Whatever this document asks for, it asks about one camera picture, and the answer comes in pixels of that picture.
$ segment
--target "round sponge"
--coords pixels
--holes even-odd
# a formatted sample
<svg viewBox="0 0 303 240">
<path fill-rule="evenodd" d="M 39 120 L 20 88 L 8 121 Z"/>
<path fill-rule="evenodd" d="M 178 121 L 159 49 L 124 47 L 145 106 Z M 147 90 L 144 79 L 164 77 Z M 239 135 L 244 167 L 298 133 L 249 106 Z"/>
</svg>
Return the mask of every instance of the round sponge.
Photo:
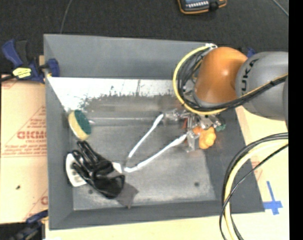
<svg viewBox="0 0 303 240">
<path fill-rule="evenodd" d="M 68 123 L 72 132 L 82 141 L 86 140 L 92 133 L 90 122 L 84 113 L 78 109 L 73 110 L 68 115 Z"/>
</svg>

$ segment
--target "cardboard sheet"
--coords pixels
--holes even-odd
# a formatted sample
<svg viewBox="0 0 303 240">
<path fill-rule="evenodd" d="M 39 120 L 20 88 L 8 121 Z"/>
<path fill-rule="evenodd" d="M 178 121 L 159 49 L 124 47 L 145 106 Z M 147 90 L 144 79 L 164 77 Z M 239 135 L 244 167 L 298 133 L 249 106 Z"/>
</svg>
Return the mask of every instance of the cardboard sheet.
<svg viewBox="0 0 303 240">
<path fill-rule="evenodd" d="M 48 207 L 45 86 L 1 85 L 0 224 L 24 222 Z"/>
</svg>

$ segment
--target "black glove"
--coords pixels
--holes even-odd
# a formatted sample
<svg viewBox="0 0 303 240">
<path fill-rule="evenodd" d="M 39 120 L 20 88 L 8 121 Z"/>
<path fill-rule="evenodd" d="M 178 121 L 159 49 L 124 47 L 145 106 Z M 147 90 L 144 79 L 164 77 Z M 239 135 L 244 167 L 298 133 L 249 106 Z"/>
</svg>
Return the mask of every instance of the black glove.
<svg viewBox="0 0 303 240">
<path fill-rule="evenodd" d="M 125 175 L 114 169 L 111 161 L 96 153 L 86 141 L 77 141 L 80 151 L 73 150 L 73 168 L 96 191 L 108 199 L 116 199 L 130 208 L 137 189 L 125 183 Z"/>
</svg>

